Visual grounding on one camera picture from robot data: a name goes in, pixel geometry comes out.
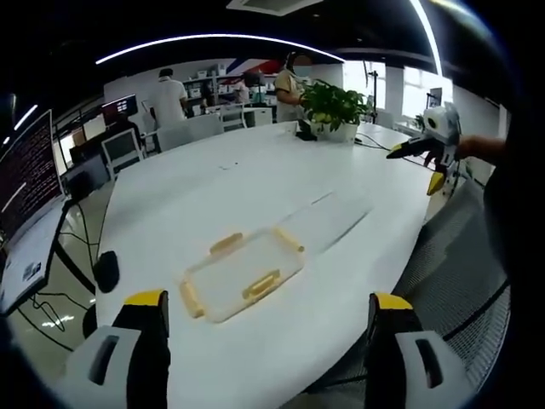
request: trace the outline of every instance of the robotic arm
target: robotic arm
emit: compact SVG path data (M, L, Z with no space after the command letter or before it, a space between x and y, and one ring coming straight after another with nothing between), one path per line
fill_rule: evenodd
M424 111L424 131L407 142L400 143L390 150L388 159L418 156L426 151L439 151L440 159L427 188L427 195L438 192L455 169L456 150L460 143L460 115L454 104L429 108Z

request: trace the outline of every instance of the monitor screen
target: monitor screen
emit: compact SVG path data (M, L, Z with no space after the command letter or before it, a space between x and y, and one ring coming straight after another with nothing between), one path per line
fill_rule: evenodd
M49 201L63 195L51 134L48 111L0 158L0 228L6 239L12 239Z
M102 115L104 116L106 126L115 123L118 119L118 114L121 112L126 113L128 117L138 113L136 95L128 95L102 106Z

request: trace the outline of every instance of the green plant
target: green plant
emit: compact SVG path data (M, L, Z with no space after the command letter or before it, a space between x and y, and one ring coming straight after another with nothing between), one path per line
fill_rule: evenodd
M415 120L412 121L412 123L422 132L426 128L426 125L424 124L424 117L422 115L416 115Z
M317 80L305 87L301 104L308 119L319 124L329 124L330 130L338 130L342 124L359 125L359 117L368 110L363 98L356 91L345 91Z

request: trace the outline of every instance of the white chair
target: white chair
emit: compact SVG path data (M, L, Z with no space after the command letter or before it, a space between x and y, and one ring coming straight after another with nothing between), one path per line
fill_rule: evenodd
M223 128L220 118L210 114L180 121L172 127L159 128L157 136L159 148L161 152L165 152L221 133L223 133Z
M224 132L246 128L244 104L222 105L220 107L220 118Z
M106 156L106 167L110 177L115 179L119 171L135 162L144 160L136 140L135 130L124 130L102 142L102 150Z

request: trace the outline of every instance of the white pot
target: white pot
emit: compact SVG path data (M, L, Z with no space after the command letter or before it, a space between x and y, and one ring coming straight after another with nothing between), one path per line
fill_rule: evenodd
M330 127L324 127L324 135L328 141L337 143L354 143L358 126L356 124L342 124L338 130L331 131Z

